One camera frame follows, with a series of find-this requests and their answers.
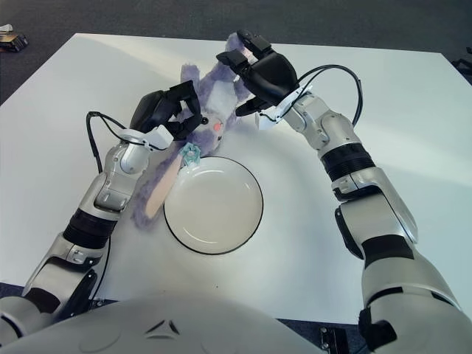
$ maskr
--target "bunny ear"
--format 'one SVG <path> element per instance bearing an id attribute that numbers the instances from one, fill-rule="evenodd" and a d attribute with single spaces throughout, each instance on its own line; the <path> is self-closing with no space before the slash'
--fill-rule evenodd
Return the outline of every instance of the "bunny ear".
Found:
<path id="1" fill-rule="evenodd" d="M 251 94 L 251 92 L 249 92 L 249 90 L 244 86 L 244 82 L 241 78 L 237 79 L 235 82 L 235 93 L 238 102 L 244 101 Z"/>
<path id="2" fill-rule="evenodd" d="M 193 81 L 193 87 L 198 91 L 198 85 L 200 85 L 200 70 L 194 64 L 184 64 L 180 71 L 180 81 L 191 80 Z"/>
<path id="3" fill-rule="evenodd" d="M 173 176 L 177 176 L 175 170 L 177 164 L 180 166 L 178 157 L 180 149 L 181 145 L 176 145 L 170 156 L 156 167 L 151 179 L 144 183 L 141 190 L 135 194 L 136 203 L 132 219 L 137 228 L 149 229 L 156 221 L 162 198 L 165 198 L 169 192 L 172 178 L 175 179 Z"/>
<path id="4" fill-rule="evenodd" d="M 242 52 L 244 50 L 243 42 L 238 38 L 236 33 L 232 33 L 229 35 L 228 39 L 226 40 L 226 51 L 231 52 L 232 50 L 239 50 Z"/>

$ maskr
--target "plush bunny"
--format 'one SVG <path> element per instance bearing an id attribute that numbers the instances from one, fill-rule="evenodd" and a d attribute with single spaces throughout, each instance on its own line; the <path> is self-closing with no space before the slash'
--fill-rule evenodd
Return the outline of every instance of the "plush bunny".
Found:
<path id="1" fill-rule="evenodd" d="M 235 33 L 229 36 L 225 50 L 234 49 L 248 53 Z M 236 74 L 228 66 L 219 62 L 202 79 L 200 79 L 200 70 L 197 66 L 183 65 L 181 82 L 188 80 L 193 81 L 202 116 L 206 119 L 184 142 L 176 142 L 172 145 L 173 152 L 157 166 L 151 179 L 136 194 L 133 219 L 140 229 L 149 229 L 156 222 L 159 210 L 181 168 L 182 155 L 179 151 L 185 143 L 191 142 L 196 145 L 200 149 L 201 156 L 209 155 L 218 147 L 223 133 L 237 122 L 235 109 L 249 96 L 249 91 L 244 87 L 243 81 L 236 80 Z M 188 108 L 185 108 L 176 120 L 182 121 L 190 115 Z"/>

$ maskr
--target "table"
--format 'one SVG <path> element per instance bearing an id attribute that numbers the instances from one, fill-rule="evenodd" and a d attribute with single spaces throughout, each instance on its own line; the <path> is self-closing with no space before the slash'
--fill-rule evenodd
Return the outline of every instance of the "table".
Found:
<path id="1" fill-rule="evenodd" d="M 143 95 L 176 84 L 183 63 L 210 70 L 223 47 L 76 34 L 0 107 L 1 282 L 27 281 L 96 175 L 86 112 L 128 124 Z M 472 316 L 472 279 L 465 275 L 472 266 L 472 88 L 437 53 L 274 48 L 299 75 L 337 63 L 362 79 L 356 133 L 416 217 L 419 250 Z M 347 74 L 325 72 L 313 90 L 334 111 L 353 115 L 357 97 Z M 94 131 L 104 156 L 116 140 L 99 122 Z M 356 323 L 363 263 L 344 247 L 330 180 L 304 138 L 284 122 L 257 131 L 249 117 L 224 137 L 216 155 L 244 164 L 261 185 L 265 209 L 254 237 L 230 254 L 203 256 L 182 247 L 163 218 L 138 232 L 129 209 L 113 234 L 100 296 L 129 299 L 184 288 L 217 292 L 277 318 Z"/>

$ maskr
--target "plate rim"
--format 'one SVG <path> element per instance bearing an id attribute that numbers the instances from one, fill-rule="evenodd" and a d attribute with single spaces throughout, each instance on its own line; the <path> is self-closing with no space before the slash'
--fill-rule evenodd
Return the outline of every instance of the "plate rim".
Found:
<path id="1" fill-rule="evenodd" d="M 249 174 L 252 176 L 252 178 L 256 181 L 257 188 L 259 188 L 260 199 L 261 199 L 262 205 L 261 205 L 261 210 L 260 210 L 260 217 L 259 217 L 259 220 L 257 221 L 257 225 L 256 225 L 254 231 L 251 233 L 251 235 L 250 235 L 243 243 L 241 243 L 240 245 L 238 245 L 238 246 L 236 246 L 236 247 L 234 247 L 233 249 L 230 249 L 230 250 L 228 250 L 228 251 L 218 252 L 218 253 L 208 253 L 208 252 L 198 251 L 198 250 L 193 249 L 192 247 L 186 245 L 184 242 L 182 242 L 182 241 L 176 236 L 176 234 L 175 234 L 174 231 L 172 230 L 172 227 L 170 227 L 169 220 L 167 219 L 167 215 L 166 215 L 166 213 L 165 213 L 165 202 L 167 201 L 167 197 L 166 197 L 166 199 L 164 200 L 164 204 L 162 205 L 162 211 L 163 211 L 163 214 L 164 214 L 165 223 L 166 223 L 167 228 L 169 229 L 170 233 L 172 234 L 172 236 L 173 236 L 182 246 L 184 246 L 186 249 L 189 249 L 190 251 L 193 251 L 193 252 L 196 252 L 196 253 L 199 253 L 199 254 L 204 254 L 204 255 L 206 255 L 206 256 L 218 256 L 218 255 L 222 255 L 222 254 L 228 254 L 228 253 L 234 252 L 234 251 L 236 251 L 237 249 L 239 249 L 240 247 L 244 246 L 249 240 L 252 239 L 252 236 L 254 236 L 254 234 L 256 233 L 257 229 L 259 229 L 260 222 L 261 222 L 261 220 L 263 219 L 263 215 L 264 215 L 264 194 L 263 194 L 263 190 L 262 190 L 262 188 L 260 187 L 259 181 L 257 180 L 256 176 L 254 176 L 254 174 L 249 170 L 249 168 L 247 168 L 246 166 L 244 166 L 244 165 L 241 164 L 240 162 L 235 161 L 234 159 L 230 159 L 229 157 L 224 157 L 224 156 L 207 156 L 207 157 L 203 157 L 203 158 L 201 158 L 201 159 L 202 159 L 202 160 L 203 160 L 203 159 L 225 159 L 225 160 L 229 160 L 229 161 L 231 161 L 231 162 L 234 162 L 234 163 L 236 163 L 236 164 L 239 164 L 242 168 L 244 168 L 246 171 L 248 171 Z"/>

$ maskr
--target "floor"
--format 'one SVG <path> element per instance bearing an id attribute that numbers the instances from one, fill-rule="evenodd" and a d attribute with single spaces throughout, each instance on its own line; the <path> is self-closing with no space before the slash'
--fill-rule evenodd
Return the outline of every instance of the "floor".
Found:
<path id="1" fill-rule="evenodd" d="M 240 28 L 271 42 L 441 52 L 466 58 L 472 46 L 470 0 L 0 0 L 0 25 L 30 45 L 0 54 L 0 104 L 74 33 L 223 40 Z M 18 287 L 0 284 L 0 297 Z M 325 324 L 283 321 L 319 344 Z M 352 353 L 363 346 L 348 331 Z"/>

